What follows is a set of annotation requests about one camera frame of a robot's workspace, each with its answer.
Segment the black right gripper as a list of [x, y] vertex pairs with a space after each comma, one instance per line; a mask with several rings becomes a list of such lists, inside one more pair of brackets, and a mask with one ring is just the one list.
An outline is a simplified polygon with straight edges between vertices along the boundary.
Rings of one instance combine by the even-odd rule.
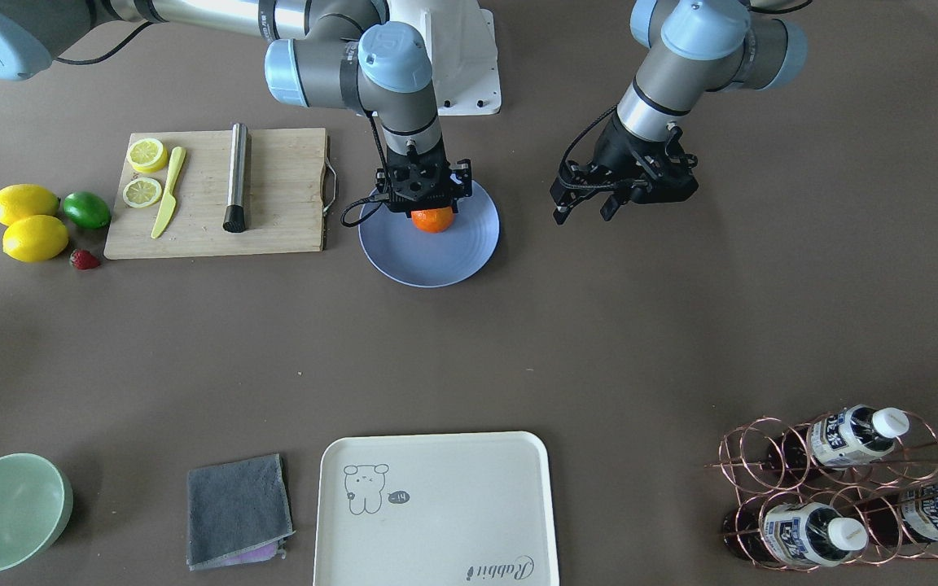
[[376, 172], [375, 202], [390, 212], [411, 212], [451, 208], [473, 194], [471, 160], [451, 164], [442, 148], [420, 155], [416, 151], [399, 155], [386, 149], [386, 163]]

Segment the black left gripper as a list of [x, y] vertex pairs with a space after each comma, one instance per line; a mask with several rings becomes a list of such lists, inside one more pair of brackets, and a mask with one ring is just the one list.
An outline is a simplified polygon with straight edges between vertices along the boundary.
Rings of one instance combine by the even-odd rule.
[[[592, 160], [587, 164], [569, 160], [578, 142], [602, 122], [606, 125], [594, 145]], [[610, 195], [602, 206], [603, 221], [611, 221], [628, 203], [688, 200], [699, 189], [693, 174], [699, 160], [682, 148], [682, 129], [677, 123], [671, 122], [668, 130], [666, 138], [644, 140], [630, 133], [614, 112], [604, 112], [586, 126], [563, 153], [550, 188], [555, 223], [563, 225], [573, 208], [602, 193]]]

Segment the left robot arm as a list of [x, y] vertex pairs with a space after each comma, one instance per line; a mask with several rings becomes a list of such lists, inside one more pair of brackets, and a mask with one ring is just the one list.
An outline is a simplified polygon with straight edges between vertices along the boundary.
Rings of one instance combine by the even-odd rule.
[[699, 183], [695, 155], [681, 144], [682, 119], [710, 92], [770, 90], [792, 82], [805, 64], [804, 30], [748, 1], [638, 1], [633, 37], [647, 56], [613, 107], [591, 159], [563, 155], [550, 188], [554, 221], [606, 195], [603, 219], [630, 203], [682, 203]]

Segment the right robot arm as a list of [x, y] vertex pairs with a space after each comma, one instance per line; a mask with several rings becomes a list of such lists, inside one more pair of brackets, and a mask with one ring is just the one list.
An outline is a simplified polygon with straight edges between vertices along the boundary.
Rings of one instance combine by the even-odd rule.
[[419, 30], [388, 1], [0, 1], [0, 79], [26, 81], [111, 23], [259, 37], [277, 103], [370, 120], [375, 203], [395, 214], [472, 197], [470, 160], [451, 162]]

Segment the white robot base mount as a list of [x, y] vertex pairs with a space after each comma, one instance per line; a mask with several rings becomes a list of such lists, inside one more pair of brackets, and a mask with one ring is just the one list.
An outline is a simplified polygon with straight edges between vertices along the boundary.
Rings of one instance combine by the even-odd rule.
[[427, 45], [441, 116], [490, 116], [502, 108], [494, 15], [477, 1], [388, 1], [388, 18]]

